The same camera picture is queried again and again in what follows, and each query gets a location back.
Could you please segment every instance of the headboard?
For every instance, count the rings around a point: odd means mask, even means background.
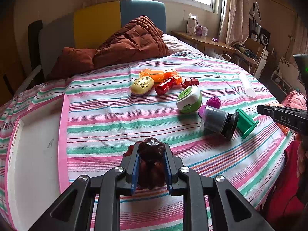
[[[166,33],[165,6],[151,0],[101,3],[44,25],[38,36],[44,77],[51,72],[63,47],[97,48],[113,33],[139,16],[148,16],[156,27]]]

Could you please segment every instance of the pink tray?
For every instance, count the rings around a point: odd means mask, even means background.
[[[66,94],[17,118],[7,151],[5,192],[10,223],[28,230],[69,186]]]

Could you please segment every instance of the striped bedsheet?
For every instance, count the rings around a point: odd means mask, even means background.
[[[205,103],[218,96],[221,108],[234,113],[241,108],[259,124],[245,139],[235,131],[230,142],[218,136],[205,136],[198,113],[180,114],[176,99],[180,86],[157,96],[152,89],[146,96],[130,94],[131,84],[145,68],[175,68],[182,77],[200,81]],[[240,67],[193,52],[119,64],[70,79],[47,82],[19,94],[0,108],[0,212],[7,218],[4,167],[9,139],[16,118],[41,102],[66,93],[70,100],[67,129],[67,159],[70,181],[81,174],[104,174],[118,166],[127,147],[147,137],[169,143],[185,166],[199,174],[224,175],[257,207],[284,166],[284,149],[292,139],[283,134],[270,117],[257,114],[258,104],[277,102],[272,94],[249,75],[256,99],[244,93]],[[166,187],[137,190],[132,197],[121,197],[122,230],[182,230],[183,197],[171,197]],[[95,207],[92,218],[94,227]]]

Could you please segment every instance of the white tube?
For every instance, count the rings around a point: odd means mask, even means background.
[[[252,98],[256,98],[256,93],[254,88],[251,85],[250,80],[248,79],[247,75],[244,72],[240,72],[240,79],[243,84],[243,88],[245,90],[246,95]]]

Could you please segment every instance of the green plastic container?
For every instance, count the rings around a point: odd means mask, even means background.
[[[240,108],[236,109],[238,112],[238,124],[236,127],[242,131],[242,139],[245,139],[251,132],[254,130],[256,125],[259,123],[259,120],[253,121],[248,114],[246,114]]]

